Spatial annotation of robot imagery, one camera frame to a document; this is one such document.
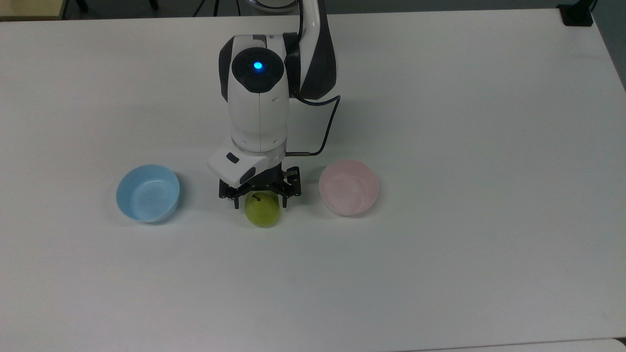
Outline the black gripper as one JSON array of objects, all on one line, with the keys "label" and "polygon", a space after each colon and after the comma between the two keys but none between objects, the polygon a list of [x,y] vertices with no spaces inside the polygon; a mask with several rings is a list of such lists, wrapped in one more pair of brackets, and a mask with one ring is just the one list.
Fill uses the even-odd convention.
[{"label": "black gripper", "polygon": [[237,188],[220,180],[219,198],[233,200],[234,208],[240,209],[246,194],[266,190],[279,195],[279,205],[286,209],[290,198],[301,196],[299,167],[282,170],[282,164],[279,164],[262,172],[253,167],[244,173]]}]

